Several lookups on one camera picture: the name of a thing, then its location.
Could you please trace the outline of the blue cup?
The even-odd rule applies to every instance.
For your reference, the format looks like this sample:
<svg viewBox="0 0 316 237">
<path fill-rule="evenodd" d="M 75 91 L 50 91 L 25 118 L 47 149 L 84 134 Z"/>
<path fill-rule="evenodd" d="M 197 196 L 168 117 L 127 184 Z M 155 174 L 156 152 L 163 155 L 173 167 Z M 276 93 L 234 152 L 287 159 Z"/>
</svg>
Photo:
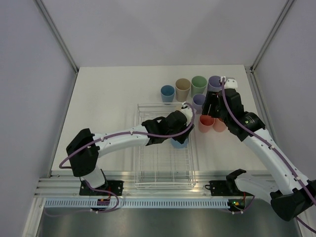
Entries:
<svg viewBox="0 0 316 237">
<path fill-rule="evenodd" d="M 188 142 L 189 142 L 188 139 L 186 139 L 184 141 L 184 143 L 180 143 L 180 142 L 174 140 L 173 138 L 170 139 L 170 143 L 175 149 L 185 149 L 188 145 Z"/>
<path fill-rule="evenodd" d="M 160 95 L 164 103 L 172 103 L 175 95 L 175 89 L 171 85 L 164 85 L 160 89 Z"/>
</svg>

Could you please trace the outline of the purple cup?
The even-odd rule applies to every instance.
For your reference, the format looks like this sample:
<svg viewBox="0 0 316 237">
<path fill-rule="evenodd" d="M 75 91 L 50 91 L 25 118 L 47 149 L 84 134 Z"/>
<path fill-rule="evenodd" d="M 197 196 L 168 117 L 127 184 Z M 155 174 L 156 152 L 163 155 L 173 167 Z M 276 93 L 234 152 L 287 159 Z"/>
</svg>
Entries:
<svg viewBox="0 0 316 237">
<path fill-rule="evenodd" d="M 202 106 L 205 102 L 205 95 L 203 94 L 196 94 L 193 96 L 192 106 L 195 109 L 196 114 L 201 114 Z"/>
<path fill-rule="evenodd" d="M 208 79 L 207 91 L 219 92 L 221 90 L 220 76 L 211 76 Z"/>
</svg>

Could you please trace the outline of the pink cup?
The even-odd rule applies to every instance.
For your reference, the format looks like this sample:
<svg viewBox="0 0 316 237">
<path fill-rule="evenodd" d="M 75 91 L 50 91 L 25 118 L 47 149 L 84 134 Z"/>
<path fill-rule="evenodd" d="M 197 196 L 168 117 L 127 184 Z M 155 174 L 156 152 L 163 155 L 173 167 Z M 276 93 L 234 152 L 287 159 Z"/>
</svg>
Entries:
<svg viewBox="0 0 316 237">
<path fill-rule="evenodd" d="M 221 121 L 219 118 L 215 119 L 214 125 L 213 125 L 213 129 L 216 132 L 223 132 L 226 130 L 226 125 L 223 121 Z"/>
<path fill-rule="evenodd" d="M 201 133 L 207 133 L 215 123 L 215 118 L 208 115 L 199 117 L 198 129 Z"/>
</svg>

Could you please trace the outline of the green cup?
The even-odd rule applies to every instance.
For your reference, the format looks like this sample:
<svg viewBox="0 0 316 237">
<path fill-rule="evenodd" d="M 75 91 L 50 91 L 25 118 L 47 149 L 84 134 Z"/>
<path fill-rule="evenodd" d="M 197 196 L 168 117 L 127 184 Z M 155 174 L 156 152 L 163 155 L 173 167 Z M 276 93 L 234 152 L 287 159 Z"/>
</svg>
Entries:
<svg viewBox="0 0 316 237">
<path fill-rule="evenodd" d="M 202 76 L 195 76 L 191 80 L 191 97 L 193 98 L 196 94 L 203 94 L 207 86 L 207 80 Z"/>
</svg>

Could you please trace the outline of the beige cup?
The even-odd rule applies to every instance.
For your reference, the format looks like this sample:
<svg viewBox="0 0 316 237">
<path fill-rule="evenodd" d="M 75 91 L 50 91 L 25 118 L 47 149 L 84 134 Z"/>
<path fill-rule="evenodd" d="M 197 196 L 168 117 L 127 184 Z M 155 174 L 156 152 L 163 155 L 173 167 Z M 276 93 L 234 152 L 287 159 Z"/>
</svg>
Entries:
<svg viewBox="0 0 316 237">
<path fill-rule="evenodd" d="M 179 102 L 186 101 L 191 89 L 191 82 L 188 79 L 178 79 L 175 83 L 176 99 Z"/>
<path fill-rule="evenodd" d="M 177 106 L 175 107 L 175 110 L 176 110 L 176 111 L 181 111 L 181 110 L 182 110 L 182 104 L 177 105 Z"/>
</svg>

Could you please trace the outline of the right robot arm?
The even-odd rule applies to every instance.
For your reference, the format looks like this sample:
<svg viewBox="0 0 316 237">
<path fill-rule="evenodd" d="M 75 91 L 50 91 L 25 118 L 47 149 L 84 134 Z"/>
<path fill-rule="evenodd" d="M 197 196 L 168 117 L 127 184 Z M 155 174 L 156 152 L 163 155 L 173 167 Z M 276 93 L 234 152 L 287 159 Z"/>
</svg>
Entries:
<svg viewBox="0 0 316 237">
<path fill-rule="evenodd" d="M 235 89 L 207 92 L 202 114 L 223 121 L 228 131 L 259 158 L 276 182 L 272 185 L 238 169 L 226 176 L 225 188 L 229 194 L 252 194 L 269 203 L 284 221 L 315 205 L 315 180 L 300 172 L 286 157 L 255 113 L 244 110 Z"/>
</svg>

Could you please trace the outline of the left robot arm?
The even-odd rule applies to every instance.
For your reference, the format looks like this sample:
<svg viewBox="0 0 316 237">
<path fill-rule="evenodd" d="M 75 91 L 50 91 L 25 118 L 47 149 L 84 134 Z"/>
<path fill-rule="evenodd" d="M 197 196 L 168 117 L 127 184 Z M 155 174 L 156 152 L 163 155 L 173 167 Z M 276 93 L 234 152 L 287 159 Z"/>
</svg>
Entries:
<svg viewBox="0 0 316 237">
<path fill-rule="evenodd" d="M 90 189 L 101 196 L 107 192 L 108 184 L 97 167 L 99 158 L 125 148 L 162 144 L 167 139 L 183 144 L 194 127 L 194 118 L 194 111 L 184 108 L 117 133 L 97 134 L 88 128 L 82 129 L 66 147 L 69 168 L 75 177 L 87 181 Z"/>
</svg>

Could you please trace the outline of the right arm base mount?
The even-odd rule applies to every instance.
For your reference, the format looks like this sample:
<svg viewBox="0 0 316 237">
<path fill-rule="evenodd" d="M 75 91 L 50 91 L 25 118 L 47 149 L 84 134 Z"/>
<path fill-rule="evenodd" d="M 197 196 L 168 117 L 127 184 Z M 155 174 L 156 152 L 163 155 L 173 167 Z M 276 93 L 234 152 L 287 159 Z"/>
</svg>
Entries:
<svg viewBox="0 0 316 237">
<path fill-rule="evenodd" d="M 234 193 L 231 191 L 227 184 L 226 181 L 224 180 L 213 180 L 209 181 L 208 184 L 204 185 L 204 188 L 209 190 L 211 195 L 213 197 L 232 197 L 232 196 L 238 196 L 238 192 Z"/>
</svg>

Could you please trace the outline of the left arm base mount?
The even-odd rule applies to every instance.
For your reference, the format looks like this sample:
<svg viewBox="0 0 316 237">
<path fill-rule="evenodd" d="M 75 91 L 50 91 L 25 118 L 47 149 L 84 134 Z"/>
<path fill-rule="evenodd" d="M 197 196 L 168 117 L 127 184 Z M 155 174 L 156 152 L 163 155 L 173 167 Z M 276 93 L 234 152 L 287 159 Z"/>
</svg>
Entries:
<svg viewBox="0 0 316 237">
<path fill-rule="evenodd" d="M 98 191 L 92 190 L 88 187 L 85 180 L 81 181 L 79 195 L 80 196 L 106 196 L 110 195 L 109 193 L 105 193 L 104 191 L 109 191 L 114 193 L 117 196 L 122 196 L 124 182 L 121 180 L 108 180 L 106 184 L 95 188 Z"/>
</svg>

